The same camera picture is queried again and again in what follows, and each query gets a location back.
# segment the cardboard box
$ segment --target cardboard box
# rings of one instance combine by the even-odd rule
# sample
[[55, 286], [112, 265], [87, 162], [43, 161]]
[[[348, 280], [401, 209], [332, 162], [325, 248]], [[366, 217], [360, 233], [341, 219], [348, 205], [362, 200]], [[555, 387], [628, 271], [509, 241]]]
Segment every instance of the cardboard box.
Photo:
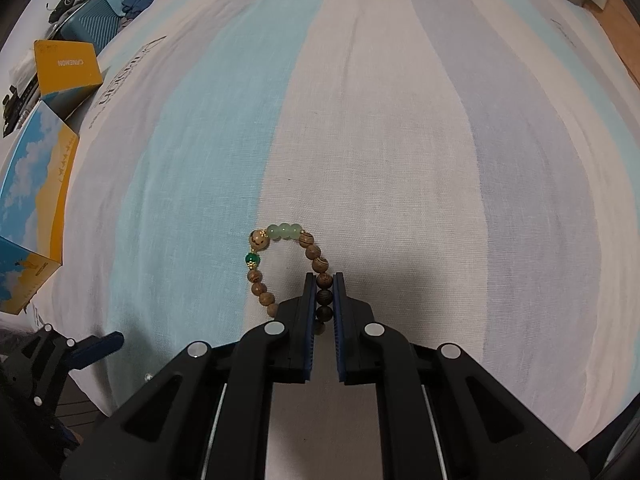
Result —
[[63, 119], [102, 84], [91, 43], [39, 40], [33, 51], [41, 99]]
[[13, 135], [0, 173], [0, 311], [18, 314], [62, 264], [78, 136], [42, 101]]

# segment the bed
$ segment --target bed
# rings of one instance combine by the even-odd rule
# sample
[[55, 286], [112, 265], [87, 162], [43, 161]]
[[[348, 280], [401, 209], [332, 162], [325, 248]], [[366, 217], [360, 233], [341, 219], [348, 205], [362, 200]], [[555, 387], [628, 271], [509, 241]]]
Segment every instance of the bed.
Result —
[[[156, 0], [98, 60], [33, 304], [124, 333], [74, 376], [105, 413], [267, 319], [247, 236], [294, 221], [377, 319], [461, 344], [574, 449], [640, 392], [640, 92], [585, 10]], [[281, 299], [307, 267], [286, 243], [260, 264]], [[374, 390], [336, 383], [331, 329], [315, 352], [311, 387], [274, 391], [268, 478], [380, 478]]]

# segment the dark wooden bead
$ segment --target dark wooden bead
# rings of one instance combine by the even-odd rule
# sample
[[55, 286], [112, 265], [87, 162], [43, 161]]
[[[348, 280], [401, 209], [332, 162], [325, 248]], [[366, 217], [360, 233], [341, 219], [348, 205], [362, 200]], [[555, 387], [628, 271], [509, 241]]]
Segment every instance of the dark wooden bead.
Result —
[[311, 268], [318, 274], [321, 274], [322, 272], [327, 271], [327, 269], [329, 268], [329, 262], [326, 260], [326, 258], [319, 256], [311, 262]]
[[271, 303], [267, 307], [267, 315], [269, 317], [276, 317], [277, 313], [278, 313], [278, 304], [277, 303]]
[[262, 273], [257, 269], [250, 270], [246, 274], [246, 278], [252, 283], [258, 283], [262, 281]]
[[255, 282], [251, 286], [251, 292], [254, 296], [260, 296], [262, 293], [267, 291], [267, 286], [262, 282]]
[[322, 251], [320, 250], [320, 247], [315, 244], [309, 245], [309, 247], [307, 247], [305, 251], [305, 256], [309, 260], [315, 260], [320, 256], [320, 254], [322, 254]]
[[316, 319], [322, 323], [331, 321], [333, 316], [334, 310], [330, 306], [323, 305], [316, 308]]
[[334, 300], [334, 295], [330, 290], [325, 288], [318, 290], [316, 293], [316, 301], [321, 305], [328, 305]]
[[326, 272], [321, 272], [316, 277], [316, 283], [320, 288], [329, 288], [334, 284], [334, 277]]
[[317, 319], [314, 320], [314, 334], [316, 335], [321, 335], [321, 333], [324, 332], [325, 326], [324, 323], [321, 321], [318, 321]]
[[276, 297], [270, 292], [264, 292], [258, 297], [258, 301], [262, 306], [269, 306], [271, 303], [276, 302]]
[[314, 236], [311, 233], [300, 233], [298, 237], [298, 243], [300, 247], [307, 248], [314, 242]]

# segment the carved wooden bead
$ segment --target carved wooden bead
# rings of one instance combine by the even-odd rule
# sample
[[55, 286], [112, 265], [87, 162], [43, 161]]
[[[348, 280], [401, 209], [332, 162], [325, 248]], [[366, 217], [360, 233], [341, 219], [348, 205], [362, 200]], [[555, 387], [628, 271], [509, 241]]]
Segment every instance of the carved wooden bead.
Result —
[[323, 305], [316, 308], [316, 319], [322, 323], [331, 321], [333, 316], [334, 311], [330, 306]]
[[314, 237], [311, 233], [300, 233], [298, 237], [298, 243], [300, 247], [304, 247], [305, 249], [309, 247], [314, 242]]
[[321, 333], [324, 332], [324, 328], [325, 326], [322, 321], [314, 320], [314, 334], [321, 335]]
[[264, 229], [256, 229], [249, 235], [249, 245], [255, 251], [262, 251], [269, 247], [269, 237]]
[[325, 288], [318, 290], [316, 294], [316, 301], [321, 305], [328, 305], [334, 300], [334, 295], [330, 290], [326, 290]]
[[276, 317], [277, 313], [278, 313], [278, 304], [277, 303], [271, 303], [269, 306], [267, 306], [267, 315], [269, 317]]
[[270, 292], [263, 292], [259, 297], [258, 301], [262, 306], [269, 306], [271, 303], [276, 302], [276, 297]]
[[262, 282], [255, 282], [251, 286], [251, 292], [254, 296], [260, 296], [267, 291], [267, 286]]
[[329, 288], [334, 284], [334, 277], [326, 272], [321, 272], [316, 277], [316, 283], [320, 288]]
[[309, 245], [309, 247], [307, 247], [305, 251], [305, 256], [309, 260], [315, 260], [318, 256], [320, 256], [320, 254], [322, 254], [322, 251], [320, 250], [320, 247], [315, 244]]
[[250, 270], [246, 274], [246, 278], [252, 283], [258, 283], [262, 281], [262, 273], [259, 270]]
[[316, 258], [315, 260], [313, 260], [311, 262], [311, 268], [315, 272], [320, 274], [321, 272], [326, 272], [327, 271], [327, 269], [329, 268], [329, 262], [326, 260], [326, 258], [323, 258], [322, 256], [319, 256], [318, 258]]

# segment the blue gripper pad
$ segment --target blue gripper pad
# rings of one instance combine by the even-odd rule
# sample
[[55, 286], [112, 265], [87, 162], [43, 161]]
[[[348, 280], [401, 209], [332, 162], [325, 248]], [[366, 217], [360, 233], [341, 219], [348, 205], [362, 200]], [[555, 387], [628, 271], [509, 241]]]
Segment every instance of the blue gripper pad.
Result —
[[305, 380], [311, 378], [311, 368], [314, 365], [314, 319], [316, 318], [316, 280], [313, 280], [309, 305], [306, 312], [306, 333], [305, 333]]
[[338, 380], [343, 383], [346, 378], [346, 364], [344, 362], [344, 330], [342, 327], [342, 310], [340, 309], [340, 285], [334, 274], [334, 338], [335, 360], [338, 367]]

